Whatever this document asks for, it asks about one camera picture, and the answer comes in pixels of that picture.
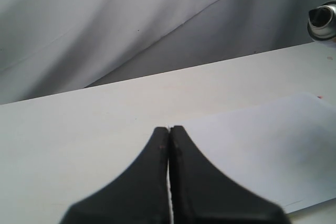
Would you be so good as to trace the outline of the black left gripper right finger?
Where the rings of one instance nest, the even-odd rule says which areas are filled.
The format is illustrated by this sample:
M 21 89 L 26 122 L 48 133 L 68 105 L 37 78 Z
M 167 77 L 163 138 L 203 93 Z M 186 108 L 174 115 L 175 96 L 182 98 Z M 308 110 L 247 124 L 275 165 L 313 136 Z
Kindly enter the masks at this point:
M 290 223 L 283 209 L 217 169 L 182 126 L 169 134 L 174 223 Z

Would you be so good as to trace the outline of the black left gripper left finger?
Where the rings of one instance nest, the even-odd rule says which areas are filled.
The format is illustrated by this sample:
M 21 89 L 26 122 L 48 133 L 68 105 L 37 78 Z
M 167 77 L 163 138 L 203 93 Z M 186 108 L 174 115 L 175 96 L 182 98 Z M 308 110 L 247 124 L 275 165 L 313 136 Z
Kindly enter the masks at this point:
M 169 131 L 154 129 L 144 149 L 114 181 L 73 204 L 61 223 L 170 223 Z

